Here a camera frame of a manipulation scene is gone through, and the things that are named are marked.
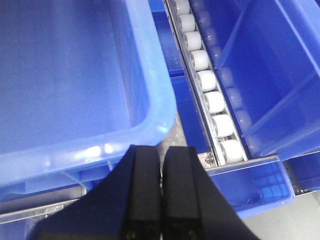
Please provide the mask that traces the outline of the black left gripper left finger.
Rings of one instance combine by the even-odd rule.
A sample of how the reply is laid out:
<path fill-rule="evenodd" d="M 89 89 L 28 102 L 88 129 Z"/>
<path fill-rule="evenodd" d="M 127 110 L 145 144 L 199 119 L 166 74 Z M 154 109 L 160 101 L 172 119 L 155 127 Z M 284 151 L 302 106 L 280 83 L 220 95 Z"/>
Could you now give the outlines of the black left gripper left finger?
<path fill-rule="evenodd" d="M 30 240 L 160 239 L 160 159 L 154 146 L 131 145 L 89 193 L 39 221 Z"/>

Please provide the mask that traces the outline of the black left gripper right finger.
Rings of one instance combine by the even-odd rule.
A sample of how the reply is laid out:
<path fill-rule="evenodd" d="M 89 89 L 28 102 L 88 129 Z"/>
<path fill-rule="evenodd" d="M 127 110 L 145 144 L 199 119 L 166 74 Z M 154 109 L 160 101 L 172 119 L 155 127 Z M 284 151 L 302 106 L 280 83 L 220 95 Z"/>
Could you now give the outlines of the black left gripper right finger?
<path fill-rule="evenodd" d="M 168 148 L 162 189 L 163 239 L 258 239 L 212 182 L 194 147 Z"/>

